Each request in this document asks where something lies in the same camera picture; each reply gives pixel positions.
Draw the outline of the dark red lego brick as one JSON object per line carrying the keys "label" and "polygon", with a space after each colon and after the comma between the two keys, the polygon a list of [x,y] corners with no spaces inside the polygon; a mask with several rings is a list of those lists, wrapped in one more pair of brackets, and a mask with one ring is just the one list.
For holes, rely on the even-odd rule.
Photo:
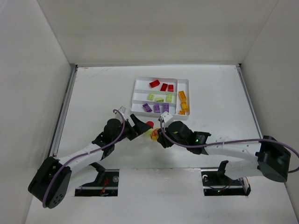
{"label": "dark red lego brick", "polygon": [[160,85],[160,81],[159,80],[154,80],[154,81],[150,82],[149,85],[150,85],[151,88],[155,88],[155,87]]}

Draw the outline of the light green lego piece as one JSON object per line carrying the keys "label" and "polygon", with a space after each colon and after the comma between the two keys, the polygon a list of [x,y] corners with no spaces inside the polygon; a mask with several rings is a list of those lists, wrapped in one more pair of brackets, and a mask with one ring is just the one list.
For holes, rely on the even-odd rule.
{"label": "light green lego piece", "polygon": [[168,94],[168,95],[166,96],[166,102],[167,102],[167,103],[172,103],[172,99],[173,99],[173,95],[172,95],[172,94]]}

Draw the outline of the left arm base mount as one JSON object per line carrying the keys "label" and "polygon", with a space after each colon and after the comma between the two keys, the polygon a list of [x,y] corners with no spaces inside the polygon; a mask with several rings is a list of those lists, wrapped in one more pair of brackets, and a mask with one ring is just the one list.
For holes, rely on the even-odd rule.
{"label": "left arm base mount", "polygon": [[118,196],[119,169],[105,169],[99,163],[92,163],[91,166],[98,174],[93,182],[88,182],[75,189],[76,197],[112,197]]}

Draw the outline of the yellow striped lego brick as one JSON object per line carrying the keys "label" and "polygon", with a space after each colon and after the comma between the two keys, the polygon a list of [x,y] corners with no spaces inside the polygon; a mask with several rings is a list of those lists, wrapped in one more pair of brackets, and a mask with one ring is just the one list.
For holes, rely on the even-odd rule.
{"label": "yellow striped lego brick", "polygon": [[182,107],[183,111],[185,111],[185,112],[189,111],[189,106],[186,101],[181,102],[181,107]]}

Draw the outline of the purple patterned lego brick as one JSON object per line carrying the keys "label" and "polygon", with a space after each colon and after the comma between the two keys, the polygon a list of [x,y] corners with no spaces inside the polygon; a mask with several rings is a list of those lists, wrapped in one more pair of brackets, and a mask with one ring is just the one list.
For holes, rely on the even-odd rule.
{"label": "purple patterned lego brick", "polygon": [[152,112],[152,109],[147,103],[143,104],[142,107],[145,110],[145,112]]}

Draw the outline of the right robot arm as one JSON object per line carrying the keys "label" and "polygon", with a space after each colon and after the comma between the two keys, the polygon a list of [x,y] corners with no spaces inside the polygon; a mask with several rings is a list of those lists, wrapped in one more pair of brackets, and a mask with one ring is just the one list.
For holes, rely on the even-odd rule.
{"label": "right robot arm", "polygon": [[167,127],[159,119],[157,141],[168,148],[173,145],[185,148],[196,155],[221,155],[236,158],[224,160],[218,167],[219,177],[236,180],[241,177],[264,176],[274,182],[286,182],[289,174],[291,153],[286,144],[271,136],[261,139],[230,140],[216,137],[209,132],[192,131],[181,121]]}

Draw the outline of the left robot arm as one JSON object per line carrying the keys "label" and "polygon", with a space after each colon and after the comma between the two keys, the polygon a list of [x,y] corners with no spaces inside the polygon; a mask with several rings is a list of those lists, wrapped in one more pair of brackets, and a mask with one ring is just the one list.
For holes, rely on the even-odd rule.
{"label": "left robot arm", "polygon": [[115,144],[123,139],[133,140],[151,129],[134,114],[130,117],[133,125],[123,116],[109,119],[96,139],[76,153],[62,158],[46,158],[28,186],[29,193],[42,202],[44,208],[53,209],[72,188],[100,182],[105,168],[99,161],[114,151]]}

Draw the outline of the purple rounded lego piece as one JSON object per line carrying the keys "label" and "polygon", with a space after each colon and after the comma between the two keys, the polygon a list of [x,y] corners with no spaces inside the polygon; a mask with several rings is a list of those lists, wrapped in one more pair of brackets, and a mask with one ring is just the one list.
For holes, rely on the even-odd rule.
{"label": "purple rounded lego piece", "polygon": [[169,103],[163,104],[163,112],[170,112],[170,104]]}

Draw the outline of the red rounded lego brick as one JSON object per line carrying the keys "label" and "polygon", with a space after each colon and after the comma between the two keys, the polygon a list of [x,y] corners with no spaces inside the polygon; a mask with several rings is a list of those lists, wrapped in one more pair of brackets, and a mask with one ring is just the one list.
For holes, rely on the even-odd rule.
{"label": "red rounded lego brick", "polygon": [[150,128],[154,128],[154,123],[152,121],[148,121],[146,124],[149,125]]}

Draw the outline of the small red lego brick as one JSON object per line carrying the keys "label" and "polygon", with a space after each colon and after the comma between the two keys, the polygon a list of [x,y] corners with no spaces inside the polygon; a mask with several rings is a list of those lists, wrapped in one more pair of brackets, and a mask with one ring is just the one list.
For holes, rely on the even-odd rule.
{"label": "small red lego brick", "polygon": [[169,84],[167,91],[174,92],[174,85],[173,84]]}

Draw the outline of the light green curved lego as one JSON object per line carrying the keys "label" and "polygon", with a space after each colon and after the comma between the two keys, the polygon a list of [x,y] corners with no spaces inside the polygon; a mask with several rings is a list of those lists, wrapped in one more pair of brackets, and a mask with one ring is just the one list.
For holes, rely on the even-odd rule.
{"label": "light green curved lego", "polygon": [[146,137],[150,137],[152,132],[153,132],[153,130],[152,130],[152,129],[149,129],[148,131],[145,132],[144,135],[145,135]]}

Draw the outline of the light green square lego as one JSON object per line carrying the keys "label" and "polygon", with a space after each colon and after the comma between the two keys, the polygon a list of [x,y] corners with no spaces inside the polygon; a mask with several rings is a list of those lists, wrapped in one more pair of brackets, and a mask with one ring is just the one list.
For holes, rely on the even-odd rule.
{"label": "light green square lego", "polygon": [[148,101],[153,101],[154,100],[154,94],[149,94],[148,96],[147,96],[147,100]]}

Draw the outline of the orange patterned lego piece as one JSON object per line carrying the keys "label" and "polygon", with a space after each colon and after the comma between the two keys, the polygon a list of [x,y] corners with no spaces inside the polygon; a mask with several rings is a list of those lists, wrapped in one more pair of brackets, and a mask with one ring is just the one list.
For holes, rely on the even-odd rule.
{"label": "orange patterned lego piece", "polygon": [[158,134],[159,128],[154,129],[150,135],[150,138],[154,141],[156,141],[159,138],[159,134]]}

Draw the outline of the purple tan lego piece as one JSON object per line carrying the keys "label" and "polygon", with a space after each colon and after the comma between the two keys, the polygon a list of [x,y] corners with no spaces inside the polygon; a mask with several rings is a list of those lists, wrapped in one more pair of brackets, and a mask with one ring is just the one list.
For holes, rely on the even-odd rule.
{"label": "purple tan lego piece", "polygon": [[153,106],[153,109],[154,109],[154,113],[161,113],[161,110],[160,110],[160,105],[159,104],[155,104]]}

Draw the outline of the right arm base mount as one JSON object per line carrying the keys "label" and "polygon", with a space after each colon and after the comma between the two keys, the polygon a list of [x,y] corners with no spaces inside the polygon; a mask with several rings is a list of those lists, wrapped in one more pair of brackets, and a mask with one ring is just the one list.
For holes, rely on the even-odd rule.
{"label": "right arm base mount", "polygon": [[225,176],[227,163],[222,161],[218,168],[201,169],[204,196],[249,196],[251,186],[247,177],[232,180]]}

